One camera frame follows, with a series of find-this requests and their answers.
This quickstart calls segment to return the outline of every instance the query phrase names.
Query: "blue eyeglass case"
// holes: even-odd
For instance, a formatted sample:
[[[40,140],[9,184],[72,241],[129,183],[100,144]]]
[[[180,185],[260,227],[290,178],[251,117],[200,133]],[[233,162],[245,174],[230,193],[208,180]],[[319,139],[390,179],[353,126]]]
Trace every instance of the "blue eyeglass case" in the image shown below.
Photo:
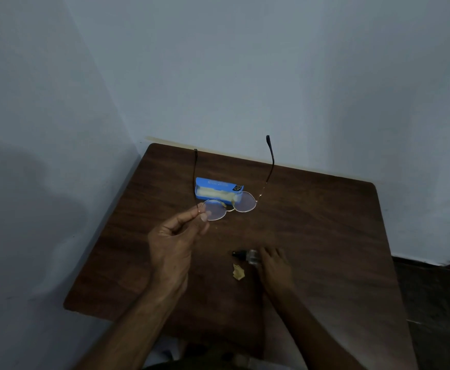
[[[232,198],[237,192],[242,192],[244,186],[225,181],[196,178],[194,193],[200,200],[216,199],[227,205],[232,205]]]

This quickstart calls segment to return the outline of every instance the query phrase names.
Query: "eyeglasses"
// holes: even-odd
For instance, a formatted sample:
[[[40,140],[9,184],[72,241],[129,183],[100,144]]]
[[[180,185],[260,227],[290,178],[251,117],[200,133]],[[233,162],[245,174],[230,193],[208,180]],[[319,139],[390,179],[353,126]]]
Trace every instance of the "eyeglasses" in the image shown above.
[[[273,168],[275,167],[275,156],[273,155],[273,149],[271,148],[271,140],[269,139],[269,135],[266,136],[266,142],[268,143],[269,151],[271,152],[271,159],[273,160],[273,163],[271,165],[271,170],[269,171],[268,177],[266,178],[266,182],[261,190],[261,193],[259,193],[259,198],[264,193],[264,189],[268,185],[268,180],[271,177],[271,174],[273,173]],[[192,192],[194,195],[194,199],[196,200],[196,206],[198,206],[198,199],[196,197],[196,165],[197,165],[197,157],[198,152],[197,149],[194,149],[194,171],[192,174]],[[238,211],[238,212],[247,212],[253,210],[258,201],[254,199],[254,196],[250,194],[249,192],[241,191],[237,193],[232,193],[233,196],[231,197],[230,202],[232,203],[233,209],[228,210],[227,204],[224,202],[217,200],[217,199],[209,199],[204,201],[204,204],[206,205],[206,212],[208,213],[208,220],[218,220],[225,217],[225,214],[227,211]]]

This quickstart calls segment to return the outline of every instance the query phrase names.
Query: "wood grain surface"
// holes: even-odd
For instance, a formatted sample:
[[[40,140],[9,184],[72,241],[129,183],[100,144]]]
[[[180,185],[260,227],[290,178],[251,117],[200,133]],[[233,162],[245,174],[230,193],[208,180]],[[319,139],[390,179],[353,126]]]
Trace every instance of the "wood grain surface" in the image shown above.
[[[151,144],[70,290],[64,307],[116,320],[149,277],[146,235],[194,203],[189,149]],[[196,176],[244,184],[255,197],[270,165],[199,153]],[[283,247],[308,308],[369,369],[417,369],[375,186],[277,166],[258,206],[211,222],[188,289],[164,332],[261,358],[257,273],[232,277],[231,251]]]

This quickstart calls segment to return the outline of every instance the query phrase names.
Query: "person's left hand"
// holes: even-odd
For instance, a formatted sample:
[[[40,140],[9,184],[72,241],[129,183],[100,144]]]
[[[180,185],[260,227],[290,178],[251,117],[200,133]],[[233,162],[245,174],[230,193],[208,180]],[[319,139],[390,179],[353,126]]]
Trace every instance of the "person's left hand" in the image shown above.
[[[167,219],[148,234],[151,279],[159,288],[178,295],[185,292],[192,245],[209,229],[205,210],[203,203],[195,205]]]

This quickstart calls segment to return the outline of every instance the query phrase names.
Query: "white wall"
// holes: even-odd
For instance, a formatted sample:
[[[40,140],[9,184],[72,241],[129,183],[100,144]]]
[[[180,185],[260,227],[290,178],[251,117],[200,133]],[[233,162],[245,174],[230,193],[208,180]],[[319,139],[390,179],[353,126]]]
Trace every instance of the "white wall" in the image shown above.
[[[139,158],[63,0],[0,0],[0,369],[64,369],[107,327],[62,302]]]
[[[450,0],[66,0],[147,136],[376,184],[393,254],[450,261]]]

